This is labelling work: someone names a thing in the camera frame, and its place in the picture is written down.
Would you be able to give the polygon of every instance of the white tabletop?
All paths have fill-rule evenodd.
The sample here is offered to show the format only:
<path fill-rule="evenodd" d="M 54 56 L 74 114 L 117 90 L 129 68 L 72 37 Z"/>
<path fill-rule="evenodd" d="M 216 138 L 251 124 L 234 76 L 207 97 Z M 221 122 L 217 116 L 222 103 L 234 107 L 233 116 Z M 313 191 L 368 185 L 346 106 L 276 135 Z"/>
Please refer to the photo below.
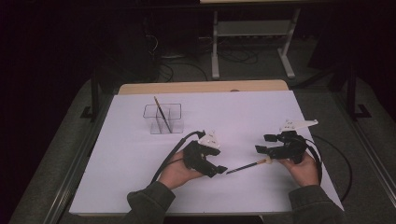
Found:
<path fill-rule="evenodd" d="M 161 104 L 182 105 L 184 133 L 150 134 L 143 113 L 145 105 L 154 104 L 153 96 L 114 97 L 70 213 L 101 216 L 129 212 L 127 194 L 145 188 L 164 158 L 188 133 L 215 131 L 221 153 L 207 159 L 232 170 L 264 157 L 255 145 L 281 145 L 265 142 L 264 134 L 279 133 L 286 119 L 304 120 L 292 91 L 166 93 L 156 96 Z M 298 134 L 312 140 L 307 128 Z M 325 167 L 322 187 L 343 208 Z M 288 212 L 288 193 L 296 188 L 289 172 L 274 161 L 230 175 L 192 180 L 174 189 L 177 197 L 167 214 Z"/>

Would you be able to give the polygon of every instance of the person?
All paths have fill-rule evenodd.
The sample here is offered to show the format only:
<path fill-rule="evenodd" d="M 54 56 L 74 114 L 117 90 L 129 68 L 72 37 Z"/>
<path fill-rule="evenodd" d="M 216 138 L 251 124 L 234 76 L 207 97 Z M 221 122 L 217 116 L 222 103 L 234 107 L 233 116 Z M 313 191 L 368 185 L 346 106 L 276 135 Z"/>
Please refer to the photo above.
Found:
<path fill-rule="evenodd" d="M 127 200 L 131 211 L 123 217 L 121 224 L 163 223 L 165 212 L 176 197 L 172 189 L 203 176 L 197 171 L 186 168 L 182 158 L 183 151 L 179 151 L 163 169 L 158 181 L 145 189 L 128 194 Z M 303 161 L 299 164 L 289 160 L 279 160 L 279 162 L 289 170 L 300 186 L 289 193 L 293 223 L 345 223 L 343 210 L 320 187 L 315 161 L 308 153 L 305 152 Z"/>

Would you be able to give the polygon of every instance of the white plastic bracket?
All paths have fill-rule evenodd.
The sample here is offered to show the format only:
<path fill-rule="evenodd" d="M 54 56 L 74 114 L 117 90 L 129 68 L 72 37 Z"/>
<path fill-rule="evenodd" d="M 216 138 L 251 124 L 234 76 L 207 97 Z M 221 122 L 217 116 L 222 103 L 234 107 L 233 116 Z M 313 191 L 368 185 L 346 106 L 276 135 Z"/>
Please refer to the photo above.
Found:
<path fill-rule="evenodd" d="M 216 138 L 215 131 L 206 133 L 206 135 L 198 140 L 198 144 L 206 147 L 213 147 L 215 149 L 220 148 L 218 139 Z"/>
<path fill-rule="evenodd" d="M 318 124 L 317 120 L 286 120 L 286 123 L 279 129 L 281 132 L 295 131 Z"/>

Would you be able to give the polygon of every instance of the dark sleeve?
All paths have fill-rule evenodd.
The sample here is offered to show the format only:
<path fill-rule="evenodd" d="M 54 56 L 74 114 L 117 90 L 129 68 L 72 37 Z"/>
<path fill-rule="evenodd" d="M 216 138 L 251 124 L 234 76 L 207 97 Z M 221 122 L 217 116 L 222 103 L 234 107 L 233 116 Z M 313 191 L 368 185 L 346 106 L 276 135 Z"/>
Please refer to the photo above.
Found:
<path fill-rule="evenodd" d="M 160 182 L 154 182 L 145 189 L 131 192 L 127 196 L 131 211 L 120 224 L 163 223 L 165 212 L 174 199 L 175 194 Z"/>
<path fill-rule="evenodd" d="M 306 186 L 289 193 L 294 224 L 346 223 L 341 210 L 320 186 Z"/>

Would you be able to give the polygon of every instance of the pen holder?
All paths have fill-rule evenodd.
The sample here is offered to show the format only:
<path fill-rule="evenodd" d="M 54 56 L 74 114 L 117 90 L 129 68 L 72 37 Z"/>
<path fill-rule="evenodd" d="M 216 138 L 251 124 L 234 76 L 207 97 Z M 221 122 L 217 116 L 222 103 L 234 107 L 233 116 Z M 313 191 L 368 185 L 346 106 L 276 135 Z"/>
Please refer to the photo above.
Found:
<path fill-rule="evenodd" d="M 146 105 L 143 118 L 148 121 L 151 134 L 183 133 L 184 122 L 181 118 L 181 104 L 160 104 L 163 115 L 157 105 Z"/>

